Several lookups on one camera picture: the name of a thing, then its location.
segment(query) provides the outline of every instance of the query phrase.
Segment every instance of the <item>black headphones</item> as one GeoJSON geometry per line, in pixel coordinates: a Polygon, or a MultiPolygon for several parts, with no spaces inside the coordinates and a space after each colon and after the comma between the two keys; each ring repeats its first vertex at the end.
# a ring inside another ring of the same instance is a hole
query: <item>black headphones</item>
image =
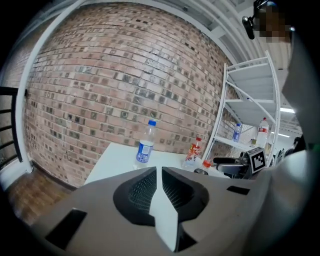
{"type": "Polygon", "coordinates": [[[253,15],[251,17],[243,16],[242,17],[242,24],[244,26],[244,29],[246,31],[246,34],[248,37],[253,40],[255,39],[255,34],[254,34],[254,18],[257,15],[258,11],[265,6],[268,2],[272,3],[275,5],[274,2],[269,1],[269,0],[255,0],[253,2],[253,15]]]}

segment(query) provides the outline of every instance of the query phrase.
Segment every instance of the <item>table surface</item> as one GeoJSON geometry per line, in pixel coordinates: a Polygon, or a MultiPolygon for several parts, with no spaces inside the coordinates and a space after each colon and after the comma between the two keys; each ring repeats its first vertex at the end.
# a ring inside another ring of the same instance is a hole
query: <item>table surface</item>
{"type": "MultiPolygon", "coordinates": [[[[84,184],[88,184],[115,175],[134,170],[137,147],[110,143],[98,162],[95,164],[84,184]]],[[[185,154],[161,152],[153,150],[146,167],[156,167],[156,191],[153,195],[149,214],[155,219],[155,229],[158,235],[171,251],[175,249],[178,230],[178,213],[168,199],[162,186],[162,167],[175,167],[182,169],[185,154]]],[[[195,165],[186,171],[193,172],[202,165],[200,158],[196,159],[195,165]]],[[[222,172],[210,167],[208,175],[229,179],[222,172]]]]}

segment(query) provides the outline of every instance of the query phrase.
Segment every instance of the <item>fluorescent light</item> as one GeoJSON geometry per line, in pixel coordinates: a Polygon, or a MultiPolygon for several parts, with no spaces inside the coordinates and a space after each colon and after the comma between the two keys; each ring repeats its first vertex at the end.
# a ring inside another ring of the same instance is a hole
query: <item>fluorescent light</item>
{"type": "Polygon", "coordinates": [[[281,134],[281,133],[278,133],[278,135],[283,136],[283,137],[286,137],[286,138],[290,138],[290,136],[288,136],[288,135],[284,135],[284,134],[281,134]]]}
{"type": "Polygon", "coordinates": [[[284,107],[280,107],[280,111],[282,112],[288,112],[288,113],[294,113],[295,111],[291,108],[284,108],[284,107]]]}

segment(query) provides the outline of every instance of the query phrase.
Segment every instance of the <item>white shelving unit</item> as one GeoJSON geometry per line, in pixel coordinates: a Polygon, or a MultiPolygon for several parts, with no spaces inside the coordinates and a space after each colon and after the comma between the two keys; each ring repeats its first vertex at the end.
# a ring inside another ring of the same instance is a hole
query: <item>white shelving unit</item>
{"type": "Polygon", "coordinates": [[[226,108],[238,123],[258,127],[262,119],[266,117],[270,128],[275,125],[270,157],[267,157],[267,166],[269,166],[275,143],[278,139],[280,104],[278,78],[268,51],[265,52],[265,57],[262,58],[231,66],[224,64],[220,105],[212,134],[202,159],[207,159],[215,141],[228,144],[242,151],[251,149],[247,145],[217,136],[223,109],[226,108]],[[239,99],[226,99],[227,86],[235,89],[239,99]]]}

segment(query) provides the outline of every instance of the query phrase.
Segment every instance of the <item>black metal railing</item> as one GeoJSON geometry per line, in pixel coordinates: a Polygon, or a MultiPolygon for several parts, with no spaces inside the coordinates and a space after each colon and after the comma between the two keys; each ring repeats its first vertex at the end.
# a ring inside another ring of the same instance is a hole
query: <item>black metal railing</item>
{"type": "Polygon", "coordinates": [[[2,162],[0,162],[0,170],[2,169],[3,166],[5,166],[7,163],[9,163],[10,161],[12,161],[15,158],[18,158],[19,161],[22,162],[22,157],[21,157],[19,144],[18,144],[18,138],[17,138],[16,118],[15,118],[17,94],[18,94],[18,88],[0,86],[0,96],[11,96],[12,97],[11,98],[11,108],[0,110],[0,114],[11,113],[11,125],[0,127],[0,132],[11,129],[12,140],[0,145],[0,150],[10,146],[11,144],[14,144],[15,153],[16,153],[16,154],[6,158],[2,162]]]}

